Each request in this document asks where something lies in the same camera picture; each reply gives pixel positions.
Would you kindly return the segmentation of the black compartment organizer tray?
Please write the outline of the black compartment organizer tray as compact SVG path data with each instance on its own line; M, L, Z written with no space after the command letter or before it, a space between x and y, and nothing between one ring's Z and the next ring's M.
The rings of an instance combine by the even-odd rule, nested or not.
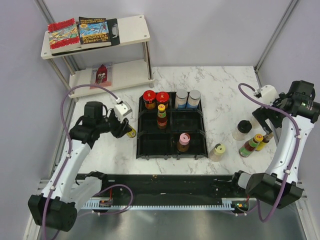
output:
M166 110L167 126L158 128L157 109L147 109L143 97L139 97L137 125L137 159L201 159L208 157L208 147L203 106L197 108L174 108L176 92L171 91ZM189 148L180 152L177 144L182 133L190 135Z

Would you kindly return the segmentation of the blue label clear jar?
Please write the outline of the blue label clear jar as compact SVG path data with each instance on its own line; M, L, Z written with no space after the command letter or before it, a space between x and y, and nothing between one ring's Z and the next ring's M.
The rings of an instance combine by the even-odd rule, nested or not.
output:
M191 90L188 95L186 108L196 109L201 99L201 93L198 90Z

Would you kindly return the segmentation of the red lid sauce jar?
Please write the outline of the red lid sauce jar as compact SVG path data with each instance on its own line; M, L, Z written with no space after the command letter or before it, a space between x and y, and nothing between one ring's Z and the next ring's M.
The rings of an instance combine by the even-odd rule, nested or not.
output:
M153 90L146 90L142 98L148 110L153 110L156 107L156 93Z

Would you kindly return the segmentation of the white two-tier shelf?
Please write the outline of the white two-tier shelf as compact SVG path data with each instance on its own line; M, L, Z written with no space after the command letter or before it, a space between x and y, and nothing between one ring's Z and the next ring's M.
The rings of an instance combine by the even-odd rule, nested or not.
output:
M50 63L67 90L80 86L70 94L79 98L101 93L98 88L89 88L92 67L107 62L113 63L111 91L142 85L154 86L151 65L151 39L144 15L136 15L117 20L119 44L96 49L69 51L60 56L52 55L49 35L44 34L40 56Z

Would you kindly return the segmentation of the yellow lid spice jar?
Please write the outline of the yellow lid spice jar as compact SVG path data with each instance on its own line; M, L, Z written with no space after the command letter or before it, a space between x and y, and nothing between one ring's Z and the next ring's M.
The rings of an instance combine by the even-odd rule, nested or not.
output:
M213 162L220 162L222 157L226 152L226 147L222 143L218 143L214 146L214 148L209 152L208 157Z

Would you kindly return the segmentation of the black cover treehouse book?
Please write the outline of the black cover treehouse book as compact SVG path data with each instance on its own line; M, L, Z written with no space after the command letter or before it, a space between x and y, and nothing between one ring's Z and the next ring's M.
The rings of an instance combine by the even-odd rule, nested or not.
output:
M112 45L106 18L78 18L80 46L82 49Z

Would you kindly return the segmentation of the pink lid spice jar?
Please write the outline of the pink lid spice jar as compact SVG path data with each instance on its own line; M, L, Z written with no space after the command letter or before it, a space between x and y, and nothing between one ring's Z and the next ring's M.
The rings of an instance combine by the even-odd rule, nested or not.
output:
M182 133L177 141L177 150L182 153L186 152L190 146L190 139L191 137L188 133Z

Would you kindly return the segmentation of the yellow cap sauce bottle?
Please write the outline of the yellow cap sauce bottle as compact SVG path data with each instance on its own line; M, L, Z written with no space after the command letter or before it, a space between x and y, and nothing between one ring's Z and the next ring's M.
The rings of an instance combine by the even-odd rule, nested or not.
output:
M168 124L166 106L164 104L159 104L157 109L157 126L159 129L165 129Z

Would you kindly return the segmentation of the clear jar grey lid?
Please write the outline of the clear jar grey lid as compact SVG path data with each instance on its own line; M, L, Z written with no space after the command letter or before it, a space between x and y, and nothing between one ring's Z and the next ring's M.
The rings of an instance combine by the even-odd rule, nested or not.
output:
M184 89L178 89L175 94L175 109L184 109L187 104L188 92Z

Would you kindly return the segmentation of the small yellow label bottle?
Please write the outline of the small yellow label bottle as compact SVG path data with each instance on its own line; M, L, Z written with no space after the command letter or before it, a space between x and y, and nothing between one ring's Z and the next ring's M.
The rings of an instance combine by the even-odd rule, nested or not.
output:
M136 130L131 126L131 125L128 125L127 126L127 129L128 129L128 132L126 133L126 135L129 137L129 138L134 138L136 135L137 135L137 132Z

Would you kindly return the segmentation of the black lid clear jar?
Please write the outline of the black lid clear jar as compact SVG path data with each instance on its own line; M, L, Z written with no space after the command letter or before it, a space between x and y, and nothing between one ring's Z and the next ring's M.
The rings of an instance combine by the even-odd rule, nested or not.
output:
M253 129L259 129L261 127L260 123L254 116L252 116L249 121Z

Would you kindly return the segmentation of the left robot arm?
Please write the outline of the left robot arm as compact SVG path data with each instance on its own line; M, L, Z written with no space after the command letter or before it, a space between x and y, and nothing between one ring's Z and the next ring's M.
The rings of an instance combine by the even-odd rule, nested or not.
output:
M102 172L90 172L84 182L73 188L82 163L101 134L111 133L121 138L133 131L127 115L132 112L127 102L114 108L98 101L89 101L84 114L68 130L68 149L62 155L55 172L39 195L32 195L28 208L36 225L68 232L75 224L79 210L94 195L106 196L110 185Z

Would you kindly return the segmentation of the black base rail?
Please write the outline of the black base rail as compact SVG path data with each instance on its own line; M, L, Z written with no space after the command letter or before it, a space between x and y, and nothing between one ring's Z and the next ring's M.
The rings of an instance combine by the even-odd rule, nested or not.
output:
M99 197L111 198L116 205L216 205L222 199L244 201L244 189L232 182L231 175L152 175L79 174L77 181L88 177L102 181Z

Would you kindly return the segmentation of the green label sauce bottle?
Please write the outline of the green label sauce bottle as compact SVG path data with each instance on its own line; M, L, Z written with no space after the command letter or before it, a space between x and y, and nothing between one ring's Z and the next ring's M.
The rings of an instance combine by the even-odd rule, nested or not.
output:
M264 136L262 134L256 134L254 137L244 143L244 145L238 150L239 154L246 158L249 157L263 141Z

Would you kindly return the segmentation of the brown cap small bottle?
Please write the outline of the brown cap small bottle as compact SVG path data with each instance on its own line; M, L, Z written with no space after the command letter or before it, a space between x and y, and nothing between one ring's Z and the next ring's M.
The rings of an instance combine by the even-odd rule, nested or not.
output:
M263 140L260 142L260 144L255 149L257 152L261 151L268 143L269 141L274 137L273 133L269 133L263 136Z

